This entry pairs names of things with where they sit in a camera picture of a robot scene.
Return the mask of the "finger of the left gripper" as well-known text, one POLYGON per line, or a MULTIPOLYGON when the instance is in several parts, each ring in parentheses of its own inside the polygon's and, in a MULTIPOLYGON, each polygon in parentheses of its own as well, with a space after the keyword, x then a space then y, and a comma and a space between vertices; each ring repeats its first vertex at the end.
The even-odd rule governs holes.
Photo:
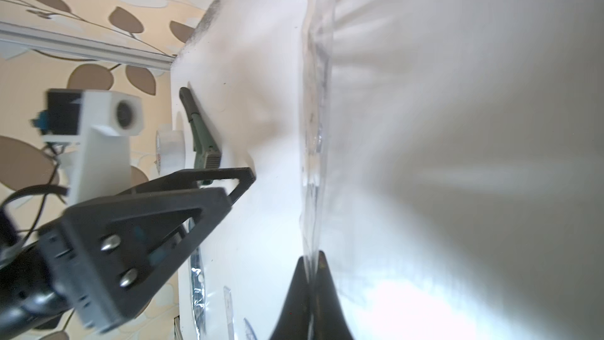
POLYGON ((236 203, 242 195, 254 184, 256 175, 250 167, 245 168, 214 168, 214 169, 183 169, 175 173, 150 180, 143 184, 125 190, 120 195, 133 195, 170 190, 200 188, 202 183, 215 180, 237 180, 238 185, 229 193, 231 203, 236 203))

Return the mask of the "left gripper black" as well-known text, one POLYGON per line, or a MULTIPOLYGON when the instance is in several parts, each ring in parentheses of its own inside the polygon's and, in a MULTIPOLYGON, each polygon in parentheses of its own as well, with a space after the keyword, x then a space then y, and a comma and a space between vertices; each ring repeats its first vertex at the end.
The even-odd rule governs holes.
POLYGON ((20 335, 70 309, 101 333, 135 319, 231 206, 223 188, 72 206, 1 270, 2 335, 20 335))

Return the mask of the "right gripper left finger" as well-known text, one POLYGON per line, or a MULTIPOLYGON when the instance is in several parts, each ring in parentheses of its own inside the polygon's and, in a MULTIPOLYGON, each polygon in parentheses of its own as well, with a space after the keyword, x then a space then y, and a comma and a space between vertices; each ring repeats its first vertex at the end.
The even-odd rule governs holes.
POLYGON ((270 340, 307 340, 310 319, 310 287, 305 259, 300 257, 270 340))

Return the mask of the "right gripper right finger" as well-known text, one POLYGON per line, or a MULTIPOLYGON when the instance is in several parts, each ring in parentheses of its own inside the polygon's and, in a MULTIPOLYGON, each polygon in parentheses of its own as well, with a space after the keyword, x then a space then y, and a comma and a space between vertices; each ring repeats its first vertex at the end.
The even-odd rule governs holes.
POLYGON ((353 340, 323 251, 318 253, 318 267, 312 286, 312 316, 314 339, 353 340))

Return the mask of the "clear protractor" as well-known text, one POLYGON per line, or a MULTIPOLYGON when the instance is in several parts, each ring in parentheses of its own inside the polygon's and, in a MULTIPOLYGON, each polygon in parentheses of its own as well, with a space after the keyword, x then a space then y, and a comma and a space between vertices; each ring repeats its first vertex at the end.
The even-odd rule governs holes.
POLYGON ((245 327, 245 339, 246 340, 257 340, 256 333, 253 330, 252 324, 248 321, 247 318, 243 319, 244 327, 245 327))

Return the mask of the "blue ruler set pouch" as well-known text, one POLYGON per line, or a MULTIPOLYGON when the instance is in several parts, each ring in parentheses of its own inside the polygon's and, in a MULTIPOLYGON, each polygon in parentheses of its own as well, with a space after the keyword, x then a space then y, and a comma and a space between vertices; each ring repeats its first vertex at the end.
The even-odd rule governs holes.
POLYGON ((197 247, 189 257, 190 294, 193 311, 193 323, 197 339, 205 339, 206 331, 206 291, 204 265, 200 249, 197 247))

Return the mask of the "clear straight ruler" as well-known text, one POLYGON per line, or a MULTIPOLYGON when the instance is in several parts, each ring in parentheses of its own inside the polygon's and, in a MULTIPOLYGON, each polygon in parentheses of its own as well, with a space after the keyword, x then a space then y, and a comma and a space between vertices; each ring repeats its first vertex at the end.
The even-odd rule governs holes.
POLYGON ((228 286, 223 287, 224 306, 226 312, 226 328, 229 340, 236 340, 236 330, 234 326, 234 308, 232 302, 231 289, 228 286))

